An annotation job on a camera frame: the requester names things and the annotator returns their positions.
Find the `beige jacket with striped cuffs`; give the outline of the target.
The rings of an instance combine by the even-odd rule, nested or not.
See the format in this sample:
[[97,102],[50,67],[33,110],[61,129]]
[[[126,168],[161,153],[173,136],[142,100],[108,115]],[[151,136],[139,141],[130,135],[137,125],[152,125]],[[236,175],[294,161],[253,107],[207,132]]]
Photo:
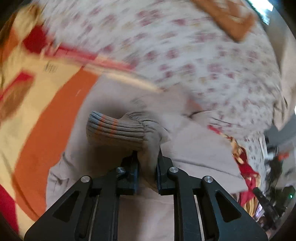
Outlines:
[[49,170],[46,205],[52,206],[83,175],[93,178],[105,175],[132,151],[118,141],[90,143],[86,125],[92,111],[120,121],[149,120],[139,157],[142,168],[139,193],[136,197],[125,197],[120,204],[120,240],[173,239],[173,199],[158,195],[152,182],[158,149],[191,176],[210,175],[231,193],[246,190],[229,142],[204,127],[208,112],[197,113],[196,104],[189,98],[179,86],[153,93],[100,78],[77,113],[59,162]]

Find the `orange checkered cushion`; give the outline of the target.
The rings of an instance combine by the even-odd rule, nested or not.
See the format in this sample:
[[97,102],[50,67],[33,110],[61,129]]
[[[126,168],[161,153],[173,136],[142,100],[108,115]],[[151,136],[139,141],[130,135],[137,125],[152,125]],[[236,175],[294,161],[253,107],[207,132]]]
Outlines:
[[193,0],[198,8],[208,13],[232,40],[241,42],[254,26],[257,17],[243,1]]

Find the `beige curtain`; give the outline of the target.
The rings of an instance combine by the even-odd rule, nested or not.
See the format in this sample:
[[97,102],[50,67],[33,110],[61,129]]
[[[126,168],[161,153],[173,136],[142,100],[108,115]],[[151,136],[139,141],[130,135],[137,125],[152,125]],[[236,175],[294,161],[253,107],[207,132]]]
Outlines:
[[275,9],[265,31],[280,68],[281,94],[273,118],[274,125],[280,131],[295,114],[295,37]]

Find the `floral white quilt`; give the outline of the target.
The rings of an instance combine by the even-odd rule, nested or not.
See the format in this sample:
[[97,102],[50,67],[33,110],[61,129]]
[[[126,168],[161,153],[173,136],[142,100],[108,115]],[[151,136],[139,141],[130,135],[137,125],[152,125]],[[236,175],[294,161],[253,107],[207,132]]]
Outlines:
[[260,23],[240,43],[190,1],[39,1],[57,42],[131,65],[162,88],[185,85],[210,125],[233,136],[253,168],[273,121],[280,72]]

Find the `window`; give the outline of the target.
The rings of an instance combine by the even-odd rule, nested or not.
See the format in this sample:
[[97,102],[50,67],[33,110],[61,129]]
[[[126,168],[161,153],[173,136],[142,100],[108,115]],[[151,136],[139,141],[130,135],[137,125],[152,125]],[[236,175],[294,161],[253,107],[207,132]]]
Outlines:
[[257,12],[260,20],[266,25],[270,23],[270,15],[273,12],[273,5],[268,0],[246,0]]

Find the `orange red patterned blanket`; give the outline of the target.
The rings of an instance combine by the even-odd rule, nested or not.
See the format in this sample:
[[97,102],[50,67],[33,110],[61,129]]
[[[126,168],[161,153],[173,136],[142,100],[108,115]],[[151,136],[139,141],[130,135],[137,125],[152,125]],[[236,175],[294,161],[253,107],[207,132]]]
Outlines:
[[29,4],[1,30],[1,217],[19,238],[45,212],[48,171],[97,79],[158,91],[124,62],[56,45],[43,23]]

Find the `cluttered desk with equipment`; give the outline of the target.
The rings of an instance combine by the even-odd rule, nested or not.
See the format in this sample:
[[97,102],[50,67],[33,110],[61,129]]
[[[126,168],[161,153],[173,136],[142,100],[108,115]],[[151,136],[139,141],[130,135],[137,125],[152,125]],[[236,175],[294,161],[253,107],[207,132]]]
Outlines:
[[274,235],[295,205],[295,144],[282,147],[269,144],[267,137],[259,138],[265,167],[265,186],[255,188],[258,198],[255,220],[268,234]]

